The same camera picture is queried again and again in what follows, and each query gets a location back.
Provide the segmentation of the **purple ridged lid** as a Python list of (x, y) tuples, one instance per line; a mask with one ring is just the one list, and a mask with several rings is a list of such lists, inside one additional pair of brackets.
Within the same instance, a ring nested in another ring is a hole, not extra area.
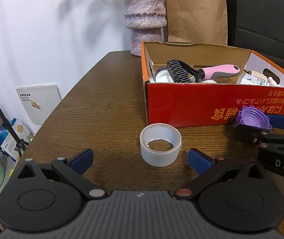
[(236, 116), (236, 123), (266, 130), (272, 129), (269, 117), (254, 106), (243, 106)]

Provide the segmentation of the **clear box of white beads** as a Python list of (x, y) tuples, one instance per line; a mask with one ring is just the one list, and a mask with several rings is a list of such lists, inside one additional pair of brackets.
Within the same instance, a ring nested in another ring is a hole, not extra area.
[(268, 81), (261, 79), (259, 77), (250, 75), (248, 73), (242, 74), (238, 79), (236, 84), (239, 85), (256, 85), (256, 86), (269, 86)]

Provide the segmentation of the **white tape roll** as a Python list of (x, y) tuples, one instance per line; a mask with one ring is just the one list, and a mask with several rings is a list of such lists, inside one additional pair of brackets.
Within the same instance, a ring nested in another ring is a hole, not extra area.
[(179, 131), (165, 123), (146, 126), (140, 133), (139, 141), (141, 157), (153, 167), (165, 167), (175, 162), (182, 144)]

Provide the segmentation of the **pink handled black brush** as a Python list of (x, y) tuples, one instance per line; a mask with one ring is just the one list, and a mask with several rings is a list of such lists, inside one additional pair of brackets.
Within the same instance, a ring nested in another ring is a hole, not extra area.
[(209, 79), (230, 78), (240, 74), (240, 68), (233, 64), (208, 66), (196, 70), (178, 59), (168, 60), (166, 69), (175, 83), (192, 83), (189, 75), (193, 77), (194, 83), (200, 83)]

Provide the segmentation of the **blue rimmed round container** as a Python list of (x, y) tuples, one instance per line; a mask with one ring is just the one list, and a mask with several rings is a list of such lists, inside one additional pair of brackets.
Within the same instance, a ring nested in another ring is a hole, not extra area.
[(167, 68), (161, 67), (157, 70), (155, 76), (156, 83), (174, 83), (170, 73), (168, 72)]

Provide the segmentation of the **blue white packages on floor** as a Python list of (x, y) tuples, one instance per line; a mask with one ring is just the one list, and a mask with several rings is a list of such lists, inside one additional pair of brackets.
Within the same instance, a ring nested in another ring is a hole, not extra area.
[[(13, 118), (10, 123), (20, 139), (25, 140), (25, 142), (30, 142), (32, 140), (34, 135), (22, 120)], [(14, 162), (18, 162), (20, 160), (20, 156), (15, 150), (15, 147), (16, 141), (12, 135), (9, 131), (0, 126), (0, 149), (4, 155), (10, 157)]]

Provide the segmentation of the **red cardboard box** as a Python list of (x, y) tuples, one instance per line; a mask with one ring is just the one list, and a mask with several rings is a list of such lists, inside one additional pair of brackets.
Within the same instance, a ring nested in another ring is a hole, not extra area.
[[(156, 83), (156, 71), (169, 59), (201, 69), (233, 64), (241, 73), (269, 70), (278, 87), (237, 84), (237, 77), (218, 78), (213, 84)], [(231, 123), (243, 106), (284, 115), (284, 70), (253, 50), (206, 43), (141, 43), (141, 69), (147, 122), (174, 127)]]

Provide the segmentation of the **black paper bag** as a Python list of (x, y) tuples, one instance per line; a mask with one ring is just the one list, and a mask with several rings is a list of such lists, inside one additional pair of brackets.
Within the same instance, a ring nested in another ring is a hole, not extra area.
[(284, 67), (284, 0), (226, 0), (227, 45)]

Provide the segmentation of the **brown paper bag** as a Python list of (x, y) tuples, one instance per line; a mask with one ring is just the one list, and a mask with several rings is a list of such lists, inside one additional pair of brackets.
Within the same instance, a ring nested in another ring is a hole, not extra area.
[(227, 44), (226, 0), (166, 0), (169, 42)]

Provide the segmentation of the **purple ceramic vase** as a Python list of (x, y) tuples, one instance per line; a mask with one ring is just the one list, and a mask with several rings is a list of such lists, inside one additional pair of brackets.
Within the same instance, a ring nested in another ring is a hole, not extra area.
[(167, 25), (165, 0), (124, 0), (125, 25), (131, 31), (130, 53), (141, 55), (141, 43), (162, 40)]

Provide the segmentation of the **white panel against wall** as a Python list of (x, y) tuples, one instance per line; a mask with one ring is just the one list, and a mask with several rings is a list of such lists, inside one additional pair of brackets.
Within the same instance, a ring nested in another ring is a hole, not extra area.
[(16, 89), (31, 122), (43, 125), (62, 98), (56, 84), (34, 85)]

